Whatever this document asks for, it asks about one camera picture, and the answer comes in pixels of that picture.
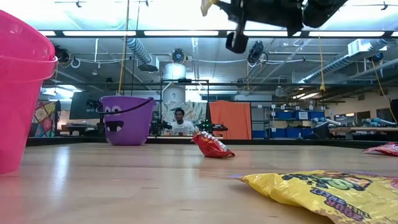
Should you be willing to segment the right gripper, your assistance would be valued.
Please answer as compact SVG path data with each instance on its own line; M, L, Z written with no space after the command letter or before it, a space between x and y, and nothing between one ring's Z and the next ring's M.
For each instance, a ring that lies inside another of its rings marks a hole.
M284 27L288 35L293 35L303 28L301 1L296 0L243 0L231 1L236 6L229 19L237 24L246 21ZM215 0L215 5L222 10L231 9L230 3Z

